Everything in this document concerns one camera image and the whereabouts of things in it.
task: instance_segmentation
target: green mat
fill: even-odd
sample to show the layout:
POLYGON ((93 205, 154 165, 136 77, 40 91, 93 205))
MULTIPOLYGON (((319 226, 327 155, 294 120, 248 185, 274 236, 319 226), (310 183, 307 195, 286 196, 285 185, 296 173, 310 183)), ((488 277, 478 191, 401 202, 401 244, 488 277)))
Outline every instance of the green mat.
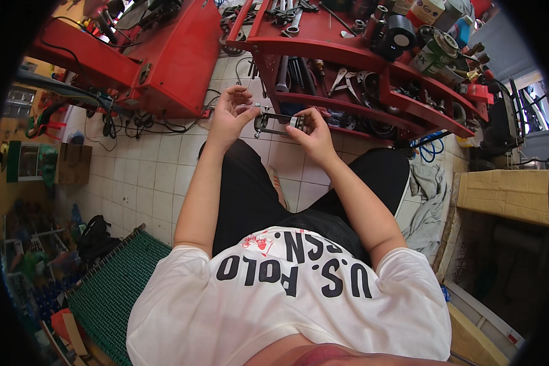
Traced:
POLYGON ((126 328, 132 306, 171 248, 139 226, 74 286, 67 301, 86 333, 118 365, 132 365, 126 328))

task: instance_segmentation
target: black tape roll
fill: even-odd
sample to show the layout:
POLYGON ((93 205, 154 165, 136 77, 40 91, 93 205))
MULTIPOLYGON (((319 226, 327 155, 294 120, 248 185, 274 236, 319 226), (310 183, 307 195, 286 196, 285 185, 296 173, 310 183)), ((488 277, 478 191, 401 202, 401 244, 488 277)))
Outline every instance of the black tape roll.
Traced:
POLYGON ((404 51, 417 45, 415 29, 409 19, 402 15, 391 15, 386 21, 384 38, 374 52, 389 62, 394 62, 404 51))

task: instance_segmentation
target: black bag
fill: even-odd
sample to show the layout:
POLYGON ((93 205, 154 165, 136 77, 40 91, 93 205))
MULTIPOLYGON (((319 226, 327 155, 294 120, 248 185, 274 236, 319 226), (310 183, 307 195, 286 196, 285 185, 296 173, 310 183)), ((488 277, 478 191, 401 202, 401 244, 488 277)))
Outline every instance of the black bag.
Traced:
POLYGON ((110 238, 110 233, 106 232, 107 226, 111 224, 107 223, 102 215, 97 215, 89 220, 84 233, 81 234, 77 250, 81 260, 88 265, 93 265, 97 258, 105 257, 120 244, 118 238, 110 238))

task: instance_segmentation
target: gray cloth rag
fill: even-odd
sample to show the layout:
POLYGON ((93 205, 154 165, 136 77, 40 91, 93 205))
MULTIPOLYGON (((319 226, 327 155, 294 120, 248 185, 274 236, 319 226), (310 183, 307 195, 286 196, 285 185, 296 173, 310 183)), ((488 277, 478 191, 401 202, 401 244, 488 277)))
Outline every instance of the gray cloth rag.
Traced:
POLYGON ((403 237, 411 249, 429 259, 441 241, 441 214, 451 193, 444 165, 411 164, 409 186, 412 196, 421 194, 427 201, 417 209, 411 225, 403 230, 403 237))

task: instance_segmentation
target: blue bottle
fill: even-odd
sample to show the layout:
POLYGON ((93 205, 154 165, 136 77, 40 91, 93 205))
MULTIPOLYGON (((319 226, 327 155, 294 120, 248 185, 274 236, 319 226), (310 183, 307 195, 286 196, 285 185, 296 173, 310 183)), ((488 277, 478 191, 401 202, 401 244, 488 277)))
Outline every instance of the blue bottle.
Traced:
POLYGON ((472 29, 474 21, 468 15, 459 18, 453 27, 447 32, 457 42, 460 49, 468 45, 469 33, 472 29))

